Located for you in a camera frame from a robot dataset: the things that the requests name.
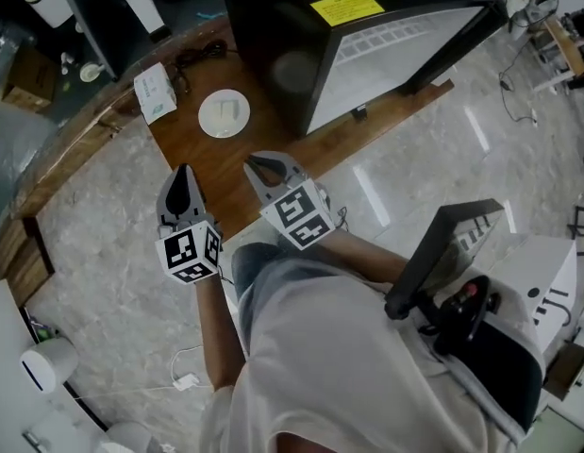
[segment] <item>yellow label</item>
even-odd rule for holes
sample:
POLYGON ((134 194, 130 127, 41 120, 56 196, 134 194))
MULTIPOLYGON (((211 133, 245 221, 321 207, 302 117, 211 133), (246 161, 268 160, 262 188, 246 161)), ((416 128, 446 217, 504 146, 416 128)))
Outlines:
POLYGON ((331 26, 384 11, 375 0, 321 0, 310 5, 331 26))

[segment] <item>small white box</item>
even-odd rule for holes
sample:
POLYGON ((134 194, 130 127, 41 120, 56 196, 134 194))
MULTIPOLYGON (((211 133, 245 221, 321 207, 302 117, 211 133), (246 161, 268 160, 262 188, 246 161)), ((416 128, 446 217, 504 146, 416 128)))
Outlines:
POLYGON ((161 62, 134 78, 134 92, 148 125, 176 109, 176 94, 161 62))
POLYGON ((311 246, 335 228, 325 199, 312 179, 303 181, 260 214, 300 250, 311 246))
POLYGON ((161 268, 168 277, 190 284, 218 272, 220 235, 203 221, 156 241, 161 268))

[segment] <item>marble floor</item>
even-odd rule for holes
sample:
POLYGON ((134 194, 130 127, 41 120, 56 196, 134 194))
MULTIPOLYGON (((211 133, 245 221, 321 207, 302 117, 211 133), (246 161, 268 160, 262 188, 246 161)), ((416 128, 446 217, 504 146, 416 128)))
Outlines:
MULTIPOLYGON (((497 74, 517 48, 502 32, 483 42, 450 70, 453 91, 320 179, 332 208, 347 207, 353 233, 410 256, 440 205, 493 197, 512 219, 478 255, 481 268, 528 233, 566 236, 573 205, 584 203, 584 92, 530 92, 544 74, 525 51, 507 102, 515 115, 532 107, 538 123, 512 122, 497 74)), ((80 365, 71 382, 106 423, 138 421, 161 444, 193 452, 209 388, 103 395, 170 385, 173 354, 201 344, 193 289, 163 275, 154 248, 155 199, 169 172, 137 120, 75 174, 39 216, 57 272, 29 309, 74 343, 80 365)), ((225 243, 225 275, 237 246, 272 235, 258 220, 225 243)), ((207 381, 201 349, 182 354, 175 371, 207 381)))

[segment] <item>fiducial marker cube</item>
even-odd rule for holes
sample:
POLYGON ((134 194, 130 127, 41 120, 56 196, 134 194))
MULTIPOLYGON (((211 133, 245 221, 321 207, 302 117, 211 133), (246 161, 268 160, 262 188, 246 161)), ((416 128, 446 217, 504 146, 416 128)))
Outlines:
POLYGON ((159 262, 168 277, 190 284, 218 272, 221 238, 207 222, 157 240, 159 262))
POLYGON ((315 182, 303 181, 260 214, 298 249, 304 250, 333 231, 329 209, 315 182))

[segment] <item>white plate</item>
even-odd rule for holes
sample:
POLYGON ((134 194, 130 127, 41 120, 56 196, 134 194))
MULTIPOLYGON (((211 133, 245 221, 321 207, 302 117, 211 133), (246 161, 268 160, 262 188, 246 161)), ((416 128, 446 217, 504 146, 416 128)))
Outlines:
POLYGON ((199 125, 212 138, 230 138, 247 125, 250 104, 242 93, 222 89, 206 97, 198 117, 199 125))

